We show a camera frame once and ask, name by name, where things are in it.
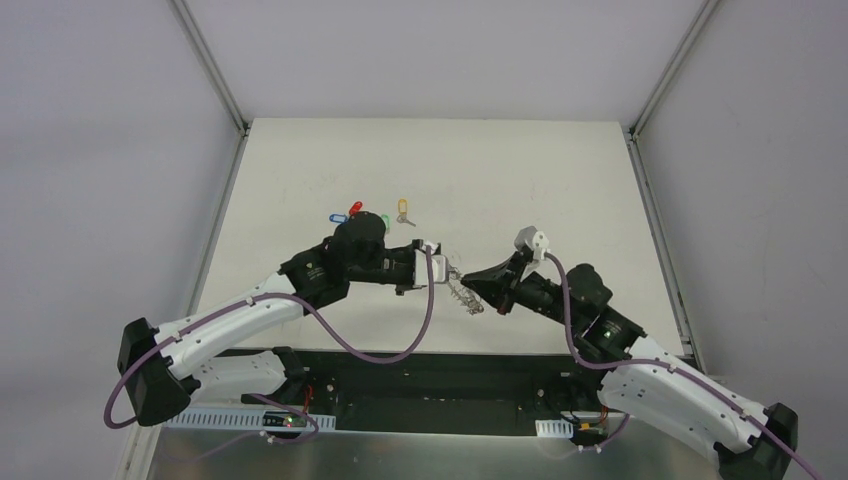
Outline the metal disc keyring holder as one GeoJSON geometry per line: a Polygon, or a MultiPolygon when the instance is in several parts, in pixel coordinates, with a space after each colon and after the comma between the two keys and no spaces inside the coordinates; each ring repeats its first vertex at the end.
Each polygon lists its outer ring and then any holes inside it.
{"type": "Polygon", "coordinates": [[[485,307],[479,297],[468,287],[462,284],[463,274],[453,265],[448,268],[447,283],[452,297],[471,315],[479,315],[485,311],[485,307]]]}

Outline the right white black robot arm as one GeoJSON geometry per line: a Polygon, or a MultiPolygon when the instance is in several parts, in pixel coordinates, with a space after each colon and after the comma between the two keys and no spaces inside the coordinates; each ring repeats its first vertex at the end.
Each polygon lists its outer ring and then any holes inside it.
{"type": "Polygon", "coordinates": [[[634,417],[698,453],[723,479],[781,479],[798,445],[798,415],[782,403],[744,398],[662,347],[610,306],[612,292],[590,264],[554,281],[528,272],[515,253],[461,283],[501,315],[520,305],[566,327],[580,370],[567,384],[583,410],[599,403],[634,417]]]}

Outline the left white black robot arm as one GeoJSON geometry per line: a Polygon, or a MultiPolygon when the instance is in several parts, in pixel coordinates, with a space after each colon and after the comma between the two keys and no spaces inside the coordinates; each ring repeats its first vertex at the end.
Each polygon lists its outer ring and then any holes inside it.
{"type": "Polygon", "coordinates": [[[448,281],[450,265],[440,244],[415,239],[388,248],[386,233],[379,215],[361,211],[227,302],[158,326],[145,318],[127,324],[117,360],[121,377],[104,408],[105,424],[111,429],[155,426],[208,399],[270,394],[281,404],[297,402],[305,378],[290,348],[231,357],[224,353],[275,325],[306,316],[365,362],[388,365],[409,357],[429,329],[434,288],[448,281]],[[399,295],[427,290],[425,318],[410,346],[391,356],[369,355],[333,329],[320,310],[346,298],[353,283],[392,285],[399,295]]]}

